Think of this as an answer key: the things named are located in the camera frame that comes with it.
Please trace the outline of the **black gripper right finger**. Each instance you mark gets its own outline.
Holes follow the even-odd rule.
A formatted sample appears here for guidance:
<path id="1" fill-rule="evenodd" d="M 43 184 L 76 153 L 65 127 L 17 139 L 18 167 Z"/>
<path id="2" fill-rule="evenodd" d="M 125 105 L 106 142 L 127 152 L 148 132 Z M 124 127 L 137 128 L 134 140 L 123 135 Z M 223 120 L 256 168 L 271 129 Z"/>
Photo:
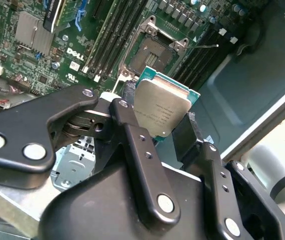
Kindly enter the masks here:
<path id="1" fill-rule="evenodd" d="M 238 161 L 223 163 L 188 112 L 172 132 L 182 170 L 203 184 L 204 227 L 210 240 L 285 240 L 285 214 Z"/>

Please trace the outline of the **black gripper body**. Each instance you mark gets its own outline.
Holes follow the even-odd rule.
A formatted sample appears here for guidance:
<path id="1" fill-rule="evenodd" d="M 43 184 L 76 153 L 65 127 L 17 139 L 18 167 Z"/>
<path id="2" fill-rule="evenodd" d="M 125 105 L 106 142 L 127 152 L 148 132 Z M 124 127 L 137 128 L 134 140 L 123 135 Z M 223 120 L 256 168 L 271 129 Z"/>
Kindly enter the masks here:
<path id="1" fill-rule="evenodd" d="M 148 229 L 140 220 L 124 164 L 116 164 L 59 194 L 39 223 L 41 240 L 219 240 L 222 230 L 206 215 L 203 184 L 168 164 L 163 169 L 181 209 L 170 230 Z"/>

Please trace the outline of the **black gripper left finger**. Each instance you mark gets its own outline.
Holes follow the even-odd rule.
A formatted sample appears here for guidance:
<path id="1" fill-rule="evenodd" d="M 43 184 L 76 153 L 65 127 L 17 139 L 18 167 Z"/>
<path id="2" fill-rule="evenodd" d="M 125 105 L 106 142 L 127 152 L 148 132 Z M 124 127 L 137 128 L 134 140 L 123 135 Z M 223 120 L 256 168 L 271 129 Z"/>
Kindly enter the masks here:
<path id="1" fill-rule="evenodd" d="M 98 102 L 96 93 L 77 84 L 0 112 L 0 185 L 43 185 L 55 164 L 55 146 L 64 125 Z M 139 126 L 125 100 L 115 98 L 108 110 L 111 127 L 97 136 L 112 144 L 106 161 L 123 148 L 141 221 L 149 228 L 172 228 L 181 209 L 148 131 Z"/>

